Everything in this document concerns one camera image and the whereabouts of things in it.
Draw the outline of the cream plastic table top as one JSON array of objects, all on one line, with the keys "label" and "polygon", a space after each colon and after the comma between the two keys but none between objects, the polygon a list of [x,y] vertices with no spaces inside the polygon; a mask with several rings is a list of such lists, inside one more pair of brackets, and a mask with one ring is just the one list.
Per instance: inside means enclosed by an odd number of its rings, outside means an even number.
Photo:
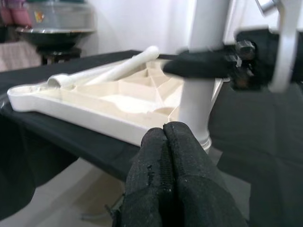
[{"label": "cream plastic table top", "polygon": [[7,95],[14,111],[39,112],[138,146],[150,128],[178,121],[184,80],[164,73],[164,64],[149,61],[121,79],[77,82],[73,89],[48,87],[47,81],[20,85]]}]

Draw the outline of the pink checked cloth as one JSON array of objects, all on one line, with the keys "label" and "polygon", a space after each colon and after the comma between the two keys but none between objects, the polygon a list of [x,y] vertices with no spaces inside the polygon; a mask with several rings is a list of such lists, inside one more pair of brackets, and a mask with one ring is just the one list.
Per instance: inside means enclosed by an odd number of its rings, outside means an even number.
[{"label": "pink checked cloth", "polygon": [[40,65],[41,59],[34,46],[26,42],[0,44],[0,72]]}]

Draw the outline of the clear plastic storage box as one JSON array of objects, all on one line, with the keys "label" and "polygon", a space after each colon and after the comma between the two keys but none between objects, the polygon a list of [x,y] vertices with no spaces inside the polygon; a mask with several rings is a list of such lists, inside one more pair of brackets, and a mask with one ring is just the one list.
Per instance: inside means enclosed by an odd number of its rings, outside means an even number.
[{"label": "clear plastic storage box", "polygon": [[94,28],[93,10],[87,3],[30,2],[26,9],[34,29],[83,30]]}]

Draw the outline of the black wok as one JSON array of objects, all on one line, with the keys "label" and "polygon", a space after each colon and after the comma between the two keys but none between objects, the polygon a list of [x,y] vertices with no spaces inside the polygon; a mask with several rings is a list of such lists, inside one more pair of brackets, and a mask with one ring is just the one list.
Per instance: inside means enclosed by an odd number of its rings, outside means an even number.
[{"label": "black wok", "polygon": [[94,33],[93,29],[39,29],[17,27],[20,38],[37,48],[72,48],[79,41]]}]

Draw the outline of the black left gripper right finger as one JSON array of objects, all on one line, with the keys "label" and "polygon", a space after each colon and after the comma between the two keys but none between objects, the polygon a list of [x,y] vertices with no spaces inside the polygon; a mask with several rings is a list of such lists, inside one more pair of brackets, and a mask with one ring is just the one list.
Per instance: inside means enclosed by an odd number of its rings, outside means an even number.
[{"label": "black left gripper right finger", "polygon": [[182,227],[248,227],[226,184],[190,128],[163,126],[168,139]]}]

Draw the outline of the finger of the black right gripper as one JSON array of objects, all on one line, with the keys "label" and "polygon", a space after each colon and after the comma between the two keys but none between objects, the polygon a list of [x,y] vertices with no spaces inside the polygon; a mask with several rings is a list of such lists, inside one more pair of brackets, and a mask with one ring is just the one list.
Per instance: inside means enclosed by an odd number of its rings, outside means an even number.
[{"label": "finger of the black right gripper", "polygon": [[234,46],[200,51],[186,50],[165,63],[162,70],[183,78],[225,79],[233,72],[236,61]]}]

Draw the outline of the black table cloth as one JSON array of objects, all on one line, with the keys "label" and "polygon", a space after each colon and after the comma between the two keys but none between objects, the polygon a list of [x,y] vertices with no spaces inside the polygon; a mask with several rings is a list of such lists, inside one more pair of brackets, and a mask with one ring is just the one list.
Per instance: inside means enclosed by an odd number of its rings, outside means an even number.
[{"label": "black table cloth", "polygon": [[[12,110],[10,87],[42,82],[129,58],[113,52],[0,73],[0,221],[32,200],[37,187],[83,158],[124,181],[137,147],[39,113]],[[250,186],[249,227],[303,227],[303,84],[283,94],[236,92],[224,83],[210,118],[214,157],[237,201]]]}]

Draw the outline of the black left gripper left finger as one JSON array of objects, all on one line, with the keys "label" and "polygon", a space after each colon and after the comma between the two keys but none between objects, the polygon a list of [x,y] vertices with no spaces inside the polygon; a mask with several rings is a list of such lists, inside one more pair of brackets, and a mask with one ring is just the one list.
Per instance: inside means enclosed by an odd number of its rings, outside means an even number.
[{"label": "black left gripper left finger", "polygon": [[125,184],[121,227],[169,227],[174,213],[174,177],[168,139],[147,131]]}]

